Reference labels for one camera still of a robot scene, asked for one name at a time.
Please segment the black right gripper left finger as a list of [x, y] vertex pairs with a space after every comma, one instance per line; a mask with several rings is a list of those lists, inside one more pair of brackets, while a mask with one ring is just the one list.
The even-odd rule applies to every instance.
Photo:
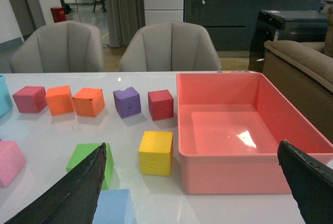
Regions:
[[105, 177], [106, 161], [106, 144], [103, 143], [6, 222], [92, 223]]

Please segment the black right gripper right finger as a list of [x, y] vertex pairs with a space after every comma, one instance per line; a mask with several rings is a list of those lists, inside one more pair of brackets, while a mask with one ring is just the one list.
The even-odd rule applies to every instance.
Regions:
[[277, 157], [304, 222], [332, 223], [332, 169], [287, 140]]

